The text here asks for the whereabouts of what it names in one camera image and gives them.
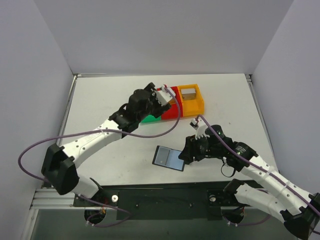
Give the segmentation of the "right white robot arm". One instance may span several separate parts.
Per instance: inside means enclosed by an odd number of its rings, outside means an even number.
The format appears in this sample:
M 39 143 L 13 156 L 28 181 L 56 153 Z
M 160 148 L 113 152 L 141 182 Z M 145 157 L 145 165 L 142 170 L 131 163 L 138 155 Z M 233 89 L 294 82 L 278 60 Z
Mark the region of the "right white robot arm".
M 223 189 L 226 197 L 278 219 L 295 237 L 309 239 L 320 221 L 319 193 L 310 193 L 286 179 L 246 143 L 225 136 L 220 125 L 208 127 L 203 122 L 190 125 L 195 134 L 186 137 L 179 159 L 187 165 L 203 159 L 222 160 L 263 188 L 259 190 L 232 179 Z

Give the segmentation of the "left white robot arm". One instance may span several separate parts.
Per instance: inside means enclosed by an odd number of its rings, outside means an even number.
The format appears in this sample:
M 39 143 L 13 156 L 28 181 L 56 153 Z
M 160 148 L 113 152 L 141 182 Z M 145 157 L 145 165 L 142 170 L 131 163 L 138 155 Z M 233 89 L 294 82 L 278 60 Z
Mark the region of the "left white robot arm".
M 175 96 L 170 87 L 156 89 L 153 83 L 135 90 L 128 102 L 92 133 L 84 133 L 62 146 L 52 144 L 46 151 L 41 173 L 58 194 L 74 193 L 91 199 L 99 192 L 99 186 L 77 172 L 81 164 L 105 146 L 130 135 L 147 116 L 160 117 L 171 108 L 170 101 Z

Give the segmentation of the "black leather card holder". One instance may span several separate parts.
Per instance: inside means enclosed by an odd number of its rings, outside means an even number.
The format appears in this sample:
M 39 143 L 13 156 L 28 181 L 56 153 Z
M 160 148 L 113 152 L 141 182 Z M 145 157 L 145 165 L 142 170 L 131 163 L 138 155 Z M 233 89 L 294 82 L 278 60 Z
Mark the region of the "black leather card holder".
M 181 151 L 158 145 L 155 149 L 152 164 L 155 166 L 183 172 L 185 163 L 179 158 Z

